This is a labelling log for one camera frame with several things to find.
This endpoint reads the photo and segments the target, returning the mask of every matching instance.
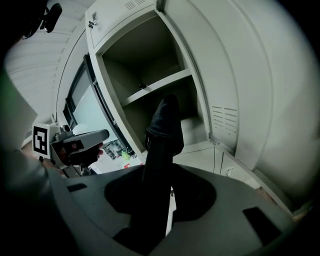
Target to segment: rectangular slot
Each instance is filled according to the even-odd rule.
[[[70,193],[72,193],[72,192],[75,192],[75,191],[78,191],[78,190],[85,189],[86,187],[87,186],[85,184],[79,183],[79,184],[67,186],[66,188],[68,189],[68,191]]]
[[[266,246],[280,236],[280,230],[258,207],[244,209],[243,213],[260,238],[263,246]]]

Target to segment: robotic arm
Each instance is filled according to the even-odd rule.
[[[109,137],[104,130],[74,135],[68,125],[34,124],[32,150],[40,158],[47,158],[58,169],[72,169],[79,176],[98,160],[98,145]]]

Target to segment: black camera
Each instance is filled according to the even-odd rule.
[[[40,27],[41,30],[45,29],[47,33],[54,30],[55,25],[62,13],[62,7],[59,3],[54,4],[51,9],[47,7],[47,1],[43,1],[44,4],[39,5],[37,9],[37,15],[31,20],[30,24],[24,31],[24,38],[30,38]]]

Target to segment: open cabinet door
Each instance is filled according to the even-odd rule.
[[[320,76],[296,21],[276,0],[163,2],[202,81],[212,140],[288,201],[306,202],[319,175]]]
[[[112,129],[112,133],[115,134],[115,136],[120,141],[120,143],[122,144],[124,149],[126,149],[127,147],[130,147],[130,145],[128,144],[123,133],[119,129],[114,117],[112,116],[104,97],[101,94],[101,90],[100,90],[99,84],[97,82],[96,75],[95,75],[94,69],[92,67],[89,54],[86,54],[83,57],[83,60],[84,60],[86,72],[89,76],[90,86],[91,86],[93,93],[94,93],[94,96],[95,96],[95,98],[96,98],[96,100],[102,110],[102,113],[104,114],[105,119],[107,120],[109,126]]]

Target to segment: white ceiling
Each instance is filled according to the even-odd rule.
[[[95,0],[49,0],[49,9],[55,3],[62,6],[62,14],[54,30],[38,30],[31,38],[18,42],[7,54],[6,70],[13,83],[38,113],[36,122],[51,118],[54,84],[58,67],[65,65],[64,50],[74,44],[71,38],[86,10]]]

